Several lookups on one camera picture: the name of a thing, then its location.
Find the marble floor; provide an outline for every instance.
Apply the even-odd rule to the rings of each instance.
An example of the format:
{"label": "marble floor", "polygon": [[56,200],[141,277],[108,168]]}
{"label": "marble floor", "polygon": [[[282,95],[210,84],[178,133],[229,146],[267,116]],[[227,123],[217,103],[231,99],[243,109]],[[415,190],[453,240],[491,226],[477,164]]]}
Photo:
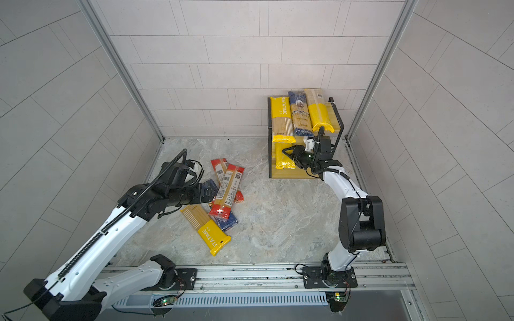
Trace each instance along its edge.
{"label": "marble floor", "polygon": [[[268,178],[266,138],[168,139],[151,178],[183,148],[188,159],[202,163],[202,181],[217,182],[211,159],[226,158],[245,168],[240,183],[245,201],[233,207],[238,224],[227,231],[231,242],[213,257],[181,212],[155,216],[120,249],[114,265],[137,266],[156,254],[178,265],[315,262],[337,243],[340,201],[321,180]],[[334,158],[354,177],[343,142]],[[384,250],[378,248],[361,259],[388,258]]]}

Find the plastic wrapping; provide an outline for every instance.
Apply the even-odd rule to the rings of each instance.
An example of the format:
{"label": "plastic wrapping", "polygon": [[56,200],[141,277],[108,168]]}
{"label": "plastic wrapping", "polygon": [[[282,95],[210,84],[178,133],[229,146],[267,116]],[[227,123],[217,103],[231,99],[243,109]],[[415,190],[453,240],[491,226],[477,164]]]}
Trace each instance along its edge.
{"label": "plastic wrapping", "polygon": [[[225,176],[225,172],[227,171],[228,162],[226,158],[219,158],[211,160],[212,168],[216,172],[216,177],[218,178],[218,184],[221,186],[223,181],[223,176]],[[241,203],[245,200],[243,193],[238,188],[235,193],[234,203]]]}
{"label": "plastic wrapping", "polygon": [[325,130],[334,132],[334,127],[328,118],[328,112],[325,106],[325,98],[321,89],[307,88],[304,90],[307,96],[307,105],[310,114],[310,120],[313,124],[313,131],[318,131],[321,126]]}
{"label": "plastic wrapping", "polygon": [[222,221],[227,221],[230,216],[232,205],[234,204],[235,193],[239,186],[239,181],[243,176],[244,167],[228,164],[227,171],[219,187],[219,191],[214,198],[211,212],[209,215],[217,216]]}
{"label": "plastic wrapping", "polygon": [[292,129],[291,107],[289,97],[271,99],[272,142],[296,143]]}
{"label": "plastic wrapping", "polygon": [[218,225],[207,215],[199,205],[188,205],[180,210],[191,226],[197,231],[202,240],[210,249],[212,256],[216,254],[232,239],[223,233]]}
{"label": "plastic wrapping", "polygon": [[292,144],[285,144],[285,143],[275,143],[275,159],[276,169],[283,169],[283,168],[296,168],[295,161],[284,155],[282,150],[284,148],[292,147]]}
{"label": "plastic wrapping", "polygon": [[305,94],[303,92],[294,91],[290,91],[288,94],[289,103],[291,105],[293,133],[296,136],[314,136]]}

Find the black cable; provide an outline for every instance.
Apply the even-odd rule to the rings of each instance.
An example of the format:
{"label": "black cable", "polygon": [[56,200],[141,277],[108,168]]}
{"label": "black cable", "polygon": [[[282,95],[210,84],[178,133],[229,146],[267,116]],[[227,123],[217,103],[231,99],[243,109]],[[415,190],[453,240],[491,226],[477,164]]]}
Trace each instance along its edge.
{"label": "black cable", "polygon": [[153,315],[153,316],[156,316],[156,315],[157,315],[157,314],[155,314],[155,313],[140,313],[140,312],[120,311],[120,310],[116,309],[116,308],[114,307],[114,305],[111,305],[111,307],[112,307],[115,311],[118,311],[118,312],[120,312],[120,313],[131,313],[131,314]]}
{"label": "black cable", "polygon": [[9,318],[8,316],[6,316],[6,314],[9,314],[9,313],[12,313],[12,312],[16,312],[18,310],[21,310],[21,309],[25,309],[26,307],[30,306],[30,305],[33,305],[34,303],[36,303],[37,301],[39,301],[39,299],[41,299],[45,294],[47,294],[54,286],[56,286],[56,284],[58,283],[59,281],[56,281],[49,289],[47,289],[45,292],[41,293],[41,295],[35,299],[34,301],[31,301],[30,303],[28,304],[25,304],[24,306],[22,307],[19,307],[17,309],[14,309],[14,310],[11,310],[11,311],[7,311],[7,312],[4,312],[2,313],[2,318],[4,318],[4,320],[8,320],[8,321],[12,321],[11,318]]}

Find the tiled wall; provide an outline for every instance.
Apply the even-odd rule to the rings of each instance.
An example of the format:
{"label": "tiled wall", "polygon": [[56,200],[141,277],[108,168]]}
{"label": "tiled wall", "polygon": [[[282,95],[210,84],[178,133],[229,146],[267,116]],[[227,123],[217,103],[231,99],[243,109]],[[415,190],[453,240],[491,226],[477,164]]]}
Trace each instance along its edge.
{"label": "tiled wall", "polygon": [[2,312],[28,303],[25,285],[78,250],[158,147],[74,0],[0,1]]}
{"label": "tiled wall", "polygon": [[352,139],[431,320],[514,319],[513,21],[420,0]]}
{"label": "tiled wall", "polygon": [[166,137],[265,136],[268,96],[314,87],[346,128],[403,2],[91,0]]}

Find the red pasta package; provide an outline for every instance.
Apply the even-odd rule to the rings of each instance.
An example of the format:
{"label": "red pasta package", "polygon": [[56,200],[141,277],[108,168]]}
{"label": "red pasta package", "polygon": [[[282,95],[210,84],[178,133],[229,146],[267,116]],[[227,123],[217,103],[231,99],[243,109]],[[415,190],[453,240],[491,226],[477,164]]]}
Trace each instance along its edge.
{"label": "red pasta package", "polygon": [[214,198],[209,215],[217,216],[222,221],[228,220],[244,170],[244,167],[228,164],[227,171],[219,186],[218,194]]}
{"label": "red pasta package", "polygon": [[[219,159],[213,159],[211,160],[212,168],[216,172],[216,177],[218,178],[218,183],[221,186],[223,182],[223,176],[225,175],[225,172],[227,171],[227,159],[226,158],[219,158]],[[241,193],[241,190],[238,188],[237,192],[235,193],[235,200],[234,203],[241,203],[245,200],[243,197],[243,193]]]}

